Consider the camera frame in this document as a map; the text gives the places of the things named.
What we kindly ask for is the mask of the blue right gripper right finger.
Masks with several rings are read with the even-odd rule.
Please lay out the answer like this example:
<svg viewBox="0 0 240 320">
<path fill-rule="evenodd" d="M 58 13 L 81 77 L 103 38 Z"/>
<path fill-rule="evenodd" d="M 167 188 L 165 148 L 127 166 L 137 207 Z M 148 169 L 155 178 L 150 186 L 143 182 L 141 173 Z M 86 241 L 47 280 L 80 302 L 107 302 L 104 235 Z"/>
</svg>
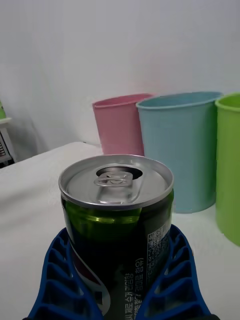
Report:
<svg viewBox="0 0 240 320">
<path fill-rule="evenodd" d="M 169 257 L 146 294 L 137 320 L 218 320 L 208 309 L 198 283 L 192 248 L 172 225 Z"/>
</svg>

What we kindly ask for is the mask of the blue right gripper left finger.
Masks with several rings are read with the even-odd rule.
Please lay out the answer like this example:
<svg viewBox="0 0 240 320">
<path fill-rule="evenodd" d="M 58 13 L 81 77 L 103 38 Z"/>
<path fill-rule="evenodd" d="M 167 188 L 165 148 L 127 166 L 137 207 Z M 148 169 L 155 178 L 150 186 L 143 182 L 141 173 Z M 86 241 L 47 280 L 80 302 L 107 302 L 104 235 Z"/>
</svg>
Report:
<svg viewBox="0 0 240 320">
<path fill-rule="evenodd" d="M 68 233 L 63 228 L 51 242 L 42 267 L 40 287 L 29 320 L 102 320 L 91 293 L 70 260 Z"/>
</svg>

